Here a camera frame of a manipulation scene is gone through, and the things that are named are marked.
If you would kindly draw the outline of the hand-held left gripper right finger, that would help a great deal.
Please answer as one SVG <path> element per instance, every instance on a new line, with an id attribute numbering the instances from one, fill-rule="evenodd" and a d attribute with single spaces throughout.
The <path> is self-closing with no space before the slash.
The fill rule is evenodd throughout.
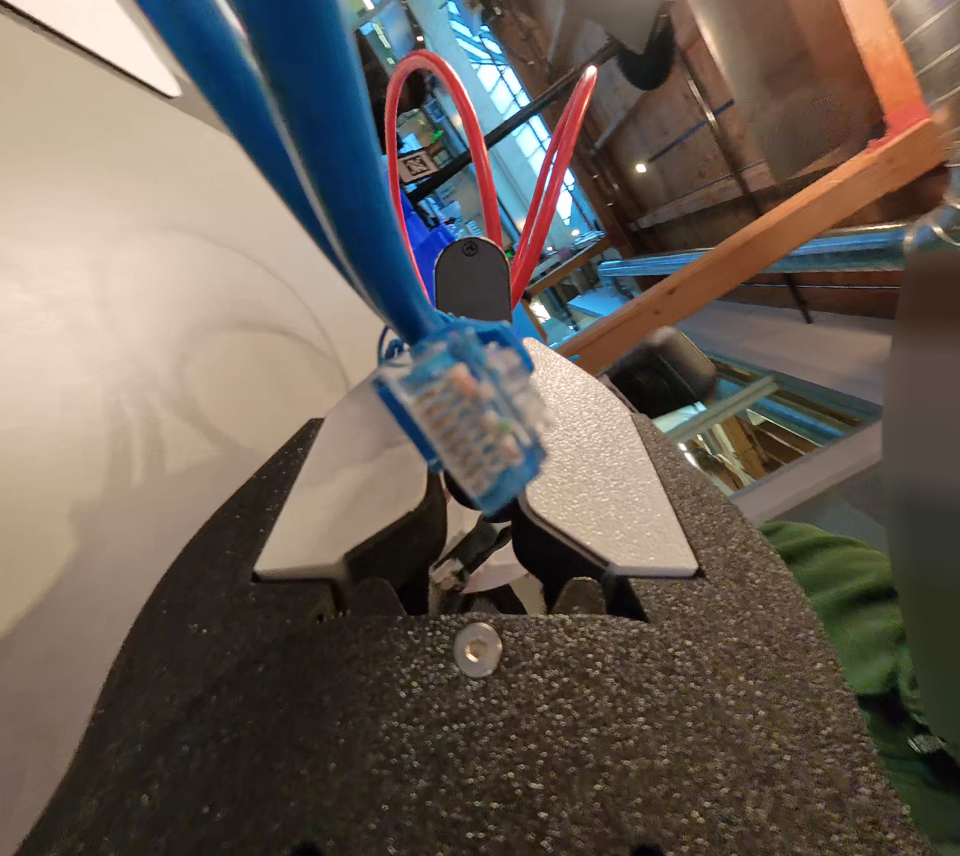
<path id="1" fill-rule="evenodd" d="M 546 459 L 518 507 L 601 573 L 689 579 L 699 564 L 638 430 L 613 390 L 539 341 L 523 346 L 553 420 Z"/>

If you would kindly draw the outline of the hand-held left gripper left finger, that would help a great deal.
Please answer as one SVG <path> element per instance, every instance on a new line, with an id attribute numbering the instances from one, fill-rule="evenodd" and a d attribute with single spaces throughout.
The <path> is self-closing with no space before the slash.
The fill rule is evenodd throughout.
<path id="1" fill-rule="evenodd" d="M 372 379 L 320 424 L 254 574 L 262 581 L 374 576 L 406 583 L 426 572 L 446 547 L 447 497 Z"/>

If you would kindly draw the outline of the black boom pole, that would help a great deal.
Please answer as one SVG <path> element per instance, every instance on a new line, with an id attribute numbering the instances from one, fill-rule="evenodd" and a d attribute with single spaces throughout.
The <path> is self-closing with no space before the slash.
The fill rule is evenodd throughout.
<path id="1" fill-rule="evenodd" d="M 484 147 L 490 150 L 507 136 L 513 134 L 515 130 L 527 123 L 534 116 L 538 116 L 547 107 L 552 105 L 559 97 L 569 94 L 576 85 L 583 71 L 589 66 L 599 67 L 615 57 L 623 49 L 623 44 L 615 39 L 608 39 L 607 42 L 589 58 L 573 69 L 567 71 L 564 75 L 552 82 L 546 90 L 538 95 L 534 100 L 523 106 L 516 113 L 508 117 L 504 122 L 489 132 L 483 134 Z M 473 165 L 476 170 L 476 176 L 479 177 L 479 164 L 474 163 L 474 152 L 465 150 L 455 156 L 449 163 L 440 168 L 434 176 L 418 182 L 410 194 L 410 201 L 418 204 L 429 196 L 433 195 L 451 178 L 457 176 L 469 165 Z"/>

